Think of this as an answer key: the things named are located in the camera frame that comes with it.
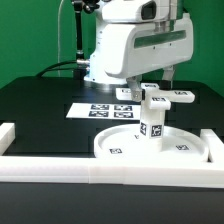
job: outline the green backdrop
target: green backdrop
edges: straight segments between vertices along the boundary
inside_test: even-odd
[[[1,0],[0,87],[17,77],[35,75],[57,62],[60,2]],[[224,1],[185,0],[185,7],[194,24],[195,50],[191,61],[178,65],[175,79],[203,82],[224,96]],[[61,19],[61,60],[75,58],[74,24],[71,1],[65,0]],[[95,45],[94,15],[83,15],[83,24],[84,50],[89,56]],[[144,78],[157,79],[160,73],[153,72]]]

